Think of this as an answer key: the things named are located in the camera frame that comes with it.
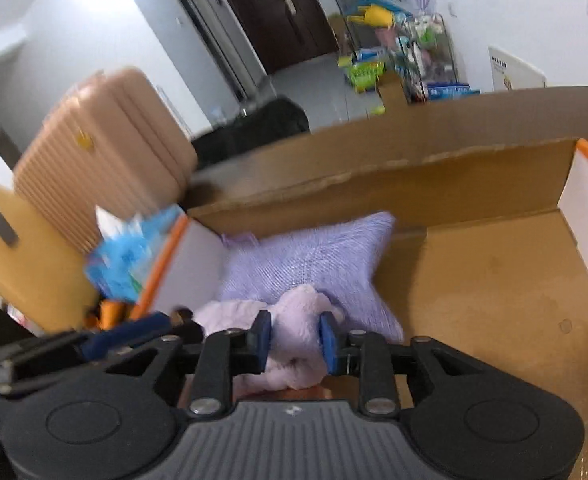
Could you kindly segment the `pink ribbed suitcase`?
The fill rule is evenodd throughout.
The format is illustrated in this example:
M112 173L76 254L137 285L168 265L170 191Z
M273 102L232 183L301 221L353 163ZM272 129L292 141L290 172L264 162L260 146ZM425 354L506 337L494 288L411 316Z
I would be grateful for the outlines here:
M14 169L14 189L79 252L102 235L96 209L120 219L176 203L197 166L193 145L136 67L98 72L45 117Z

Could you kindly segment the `lavender towel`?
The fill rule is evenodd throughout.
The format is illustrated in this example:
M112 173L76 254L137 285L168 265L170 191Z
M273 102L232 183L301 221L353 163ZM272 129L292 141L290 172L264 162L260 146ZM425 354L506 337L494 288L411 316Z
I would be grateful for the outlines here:
M194 321L209 336L221 330L248 330L261 310L271 315L272 330L266 369L259 375L245 374L233 379L238 398L252 394L303 390L317 386L327 374L319 336L320 315L333 314L343 323L343 309L309 284L285 292L275 304L258 300L210 301L194 314Z

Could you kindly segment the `dark entrance door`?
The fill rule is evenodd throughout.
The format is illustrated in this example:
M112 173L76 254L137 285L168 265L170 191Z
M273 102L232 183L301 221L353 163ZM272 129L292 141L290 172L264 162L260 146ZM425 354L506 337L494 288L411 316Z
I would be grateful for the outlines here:
M338 50L319 0L227 0L266 73Z

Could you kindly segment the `yellow blue toy pile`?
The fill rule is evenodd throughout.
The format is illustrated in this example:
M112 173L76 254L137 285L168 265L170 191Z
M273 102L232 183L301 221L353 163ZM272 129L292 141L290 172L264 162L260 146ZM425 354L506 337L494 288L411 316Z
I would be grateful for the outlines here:
M347 13L346 20L372 28L391 29L412 17L413 13L401 0L358 0Z

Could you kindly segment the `red cardboard box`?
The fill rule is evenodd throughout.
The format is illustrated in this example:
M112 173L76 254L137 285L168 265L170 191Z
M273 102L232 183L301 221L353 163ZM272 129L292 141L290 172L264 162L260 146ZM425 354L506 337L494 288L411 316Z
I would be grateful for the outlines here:
M585 422L588 479L588 142L470 148L191 209L136 315L213 298L222 237L269 237L387 211L374 284L407 336L430 336L562 396Z

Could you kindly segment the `blue tissue pack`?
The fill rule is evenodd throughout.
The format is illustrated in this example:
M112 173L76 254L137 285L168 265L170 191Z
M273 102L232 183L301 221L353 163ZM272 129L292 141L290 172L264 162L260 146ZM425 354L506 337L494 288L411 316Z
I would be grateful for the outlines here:
M183 210L171 205L123 220L96 206L95 215L102 239L85 259L85 276L105 298L135 304Z

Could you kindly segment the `yellow thermos jug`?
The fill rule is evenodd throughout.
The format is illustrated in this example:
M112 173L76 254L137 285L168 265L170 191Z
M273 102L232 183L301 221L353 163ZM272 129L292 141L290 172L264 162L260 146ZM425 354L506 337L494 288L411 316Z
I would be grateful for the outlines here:
M2 185L0 297L50 333L82 327L97 298L81 252Z

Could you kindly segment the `purple drawstring pouch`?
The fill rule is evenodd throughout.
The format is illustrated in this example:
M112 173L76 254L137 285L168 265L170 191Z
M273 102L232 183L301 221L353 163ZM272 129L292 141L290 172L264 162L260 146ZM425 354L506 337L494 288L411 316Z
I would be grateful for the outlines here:
M403 341L400 322L373 285L395 222L392 214L382 211L331 226L237 243L229 249L217 298L275 304L288 290L310 285L344 311L349 328Z

